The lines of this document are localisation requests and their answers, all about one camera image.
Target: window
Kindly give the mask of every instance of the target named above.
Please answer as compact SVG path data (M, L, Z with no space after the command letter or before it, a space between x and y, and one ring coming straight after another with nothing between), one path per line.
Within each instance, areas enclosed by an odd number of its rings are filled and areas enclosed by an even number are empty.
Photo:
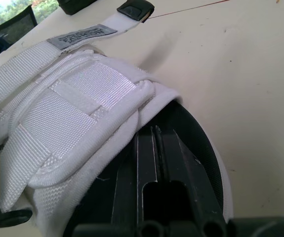
M19 14L30 4L38 23L58 8L57 0L0 0L0 25Z

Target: sewn label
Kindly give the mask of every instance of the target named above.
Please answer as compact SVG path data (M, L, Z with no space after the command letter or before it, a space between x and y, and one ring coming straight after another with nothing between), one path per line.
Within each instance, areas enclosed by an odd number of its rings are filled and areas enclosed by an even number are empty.
M48 39L47 41L62 50L82 40L93 37L106 36L114 34L116 32L117 30L98 24L96 26L92 26L84 30L70 32L65 35L53 37Z

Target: black mesh chair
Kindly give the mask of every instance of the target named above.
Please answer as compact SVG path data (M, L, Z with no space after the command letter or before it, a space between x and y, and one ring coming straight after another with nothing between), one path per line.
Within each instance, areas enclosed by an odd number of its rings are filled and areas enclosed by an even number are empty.
M0 38L12 45L37 25L31 5L0 25Z

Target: white nylon strap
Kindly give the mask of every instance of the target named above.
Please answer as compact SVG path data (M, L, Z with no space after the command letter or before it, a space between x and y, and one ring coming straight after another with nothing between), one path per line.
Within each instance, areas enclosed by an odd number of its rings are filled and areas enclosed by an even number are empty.
M48 41L43 41L26 49L0 67L0 103L11 95L20 85L31 80L45 67L53 63L55 59L64 52L69 52L95 40L125 33L138 24L138 21L134 21L117 12L102 23L103 26L115 31L112 34L97 37L92 35L84 36L81 38L81 41L76 43L71 42L69 47L62 50Z
M51 152L19 125L0 155L0 209L9 211Z

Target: white table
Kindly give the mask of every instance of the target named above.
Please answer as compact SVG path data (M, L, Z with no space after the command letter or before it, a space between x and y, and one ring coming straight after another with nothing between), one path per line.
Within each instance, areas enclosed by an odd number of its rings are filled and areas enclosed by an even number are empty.
M46 38L101 22L123 2L99 0L74 16L57 10L2 53L0 65ZM213 1L152 2L154 17ZM156 17L96 45L181 93L224 159L235 216L284 216L284 0L230 0ZM8 236L25 236L24 228Z

